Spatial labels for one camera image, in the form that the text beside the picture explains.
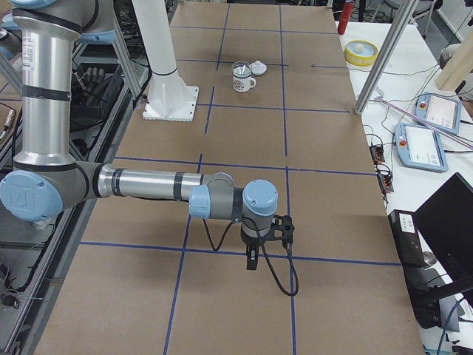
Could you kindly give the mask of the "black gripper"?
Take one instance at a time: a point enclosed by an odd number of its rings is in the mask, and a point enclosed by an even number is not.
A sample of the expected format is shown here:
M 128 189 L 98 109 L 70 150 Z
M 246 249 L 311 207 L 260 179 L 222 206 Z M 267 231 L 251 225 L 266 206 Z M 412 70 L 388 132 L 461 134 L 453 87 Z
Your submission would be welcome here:
M 259 238 L 243 234 L 242 241 L 246 245 L 246 269 L 255 271 L 258 266 L 259 247 L 261 246 Z

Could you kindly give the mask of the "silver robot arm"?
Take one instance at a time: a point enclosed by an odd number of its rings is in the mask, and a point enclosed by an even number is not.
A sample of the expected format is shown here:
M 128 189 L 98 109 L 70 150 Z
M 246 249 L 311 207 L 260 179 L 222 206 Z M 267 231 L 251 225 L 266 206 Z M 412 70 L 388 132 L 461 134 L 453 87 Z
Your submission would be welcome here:
M 17 218 L 48 220 L 92 198 L 184 201 L 192 217 L 241 225 L 247 267 L 257 267 L 272 238 L 276 187 L 254 180 L 243 188 L 225 173 L 202 175 L 118 169 L 79 162 L 69 153 L 72 51 L 83 35 L 115 39 L 111 1 L 14 1 L 22 34 L 23 141 L 12 172 L 1 180 L 1 202 Z

